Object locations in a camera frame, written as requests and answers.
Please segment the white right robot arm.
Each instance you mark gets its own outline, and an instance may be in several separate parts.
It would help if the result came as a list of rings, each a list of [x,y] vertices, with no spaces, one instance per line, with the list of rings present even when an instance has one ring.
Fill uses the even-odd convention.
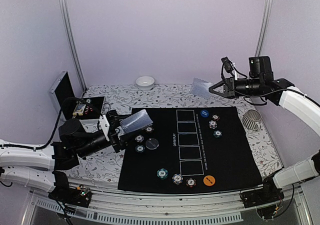
[[[290,113],[305,124],[316,135],[320,134],[320,105],[297,88],[294,83],[274,77],[269,56],[256,56],[248,59],[249,73],[237,78],[239,74],[234,63],[221,58],[220,82],[211,85],[208,91],[226,99],[261,98]],[[298,161],[271,176],[270,184],[259,191],[262,203],[269,203],[278,195],[278,189],[295,183],[304,183],[319,177],[320,153]]]

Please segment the orange big blind button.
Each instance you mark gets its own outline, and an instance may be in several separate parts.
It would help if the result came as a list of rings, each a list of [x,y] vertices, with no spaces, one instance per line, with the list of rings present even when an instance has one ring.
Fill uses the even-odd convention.
[[[216,179],[212,175],[206,175],[203,178],[203,184],[207,187],[212,187],[216,183]]]

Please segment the blue peach poker chip stack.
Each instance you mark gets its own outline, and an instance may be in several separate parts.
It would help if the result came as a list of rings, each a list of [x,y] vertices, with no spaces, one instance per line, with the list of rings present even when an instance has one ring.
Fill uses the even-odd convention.
[[[179,185],[183,182],[183,176],[179,173],[176,173],[172,176],[172,182],[175,184],[175,185]]]

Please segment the green chips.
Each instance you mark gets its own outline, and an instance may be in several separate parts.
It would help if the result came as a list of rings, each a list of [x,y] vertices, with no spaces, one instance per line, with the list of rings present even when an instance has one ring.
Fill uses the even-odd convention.
[[[135,147],[135,151],[136,151],[137,153],[143,153],[143,152],[145,151],[145,147],[144,147],[143,145],[137,145],[137,146]]]
[[[156,172],[156,175],[159,179],[161,180],[164,180],[168,177],[169,175],[169,172],[167,169],[165,168],[160,168],[157,172]]]
[[[220,138],[221,136],[222,136],[222,132],[220,131],[220,130],[215,130],[214,132],[213,132],[213,136],[215,137],[215,138]]]

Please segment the blue peach chips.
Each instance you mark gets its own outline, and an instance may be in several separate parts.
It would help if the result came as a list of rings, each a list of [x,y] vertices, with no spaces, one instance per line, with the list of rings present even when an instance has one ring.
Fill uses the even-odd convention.
[[[145,140],[145,139],[144,139],[144,136],[143,136],[143,135],[137,135],[137,136],[135,137],[135,141],[136,141],[137,143],[142,143],[144,140]]]

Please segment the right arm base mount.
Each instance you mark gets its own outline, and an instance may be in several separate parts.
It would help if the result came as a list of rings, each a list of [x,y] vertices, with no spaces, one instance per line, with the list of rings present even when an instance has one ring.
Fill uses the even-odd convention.
[[[239,197],[245,208],[257,208],[257,215],[263,220],[273,220],[278,215],[285,198],[282,189],[268,186],[241,190]]]

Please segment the black dealer button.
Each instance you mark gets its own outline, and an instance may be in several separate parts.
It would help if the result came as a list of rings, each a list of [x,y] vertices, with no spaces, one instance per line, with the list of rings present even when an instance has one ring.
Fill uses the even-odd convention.
[[[156,150],[159,147],[159,141],[155,138],[149,138],[145,142],[145,147],[151,151]]]

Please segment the red white poker chips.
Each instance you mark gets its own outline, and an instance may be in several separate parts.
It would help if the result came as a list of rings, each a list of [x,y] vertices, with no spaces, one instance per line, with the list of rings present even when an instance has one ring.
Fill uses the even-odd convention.
[[[154,128],[153,128],[152,126],[149,126],[149,127],[146,127],[146,128],[145,128],[145,131],[146,131],[147,133],[152,133],[152,132],[154,131]]]

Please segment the grey playing card deck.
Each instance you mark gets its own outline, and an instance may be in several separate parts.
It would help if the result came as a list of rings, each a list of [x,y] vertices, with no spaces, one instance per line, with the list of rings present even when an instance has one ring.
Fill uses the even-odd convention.
[[[120,126],[125,134],[144,129],[153,124],[152,119],[145,109],[142,109],[120,121]]]

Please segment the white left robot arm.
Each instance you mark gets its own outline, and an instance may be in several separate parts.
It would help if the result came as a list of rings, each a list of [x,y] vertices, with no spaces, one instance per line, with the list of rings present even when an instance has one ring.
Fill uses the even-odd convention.
[[[109,147],[118,153],[128,144],[126,131],[130,115],[110,110],[102,114],[98,109],[97,130],[88,132],[82,122],[73,116],[62,124],[56,123],[52,138],[45,144],[27,145],[0,141],[0,182],[6,187],[13,183],[41,189],[55,194],[63,201],[74,198],[65,171],[80,165],[81,160]]]

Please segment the blue small blind button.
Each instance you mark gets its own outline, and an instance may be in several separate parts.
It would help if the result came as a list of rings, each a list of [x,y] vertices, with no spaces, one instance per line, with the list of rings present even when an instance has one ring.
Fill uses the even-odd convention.
[[[210,116],[210,113],[209,113],[208,110],[202,109],[202,110],[200,111],[200,115],[201,115],[203,118],[208,118],[208,117]]]

